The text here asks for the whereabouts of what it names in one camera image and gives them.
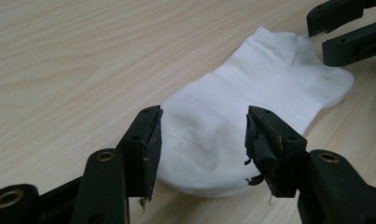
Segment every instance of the light wood tabletop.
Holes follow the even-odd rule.
[[[0,0],[0,189],[43,194],[115,147],[136,114],[220,66],[259,26],[307,33],[324,1]],[[376,7],[321,43],[376,21]],[[354,86],[304,134],[307,149],[342,154],[376,187],[376,57],[344,67]],[[269,200],[265,184],[232,197],[193,197],[157,181],[132,223],[300,223],[297,199]]]

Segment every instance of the folded cloth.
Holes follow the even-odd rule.
[[[247,161],[244,138],[250,105],[276,113],[302,134],[324,107],[338,103],[353,76],[324,66],[307,35],[249,36],[215,71],[162,103],[158,178],[187,194],[225,197],[259,174]]]

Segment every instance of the wooden surface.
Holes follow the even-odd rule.
[[[137,112],[221,65],[259,26],[306,33],[306,0],[0,0],[0,188],[40,193],[82,175],[86,159],[115,147]],[[331,37],[376,21],[376,8]],[[355,84],[321,111],[308,149],[341,153],[376,187],[376,57],[346,66]],[[262,184],[222,199],[157,182],[132,223],[300,223],[296,199]]]

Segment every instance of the white fabric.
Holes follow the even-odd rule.
[[[215,71],[177,91],[161,106],[158,178],[203,197],[243,192],[258,175],[244,165],[250,105],[270,109],[304,133],[321,108],[335,105],[354,82],[324,66],[307,35],[259,28]]]

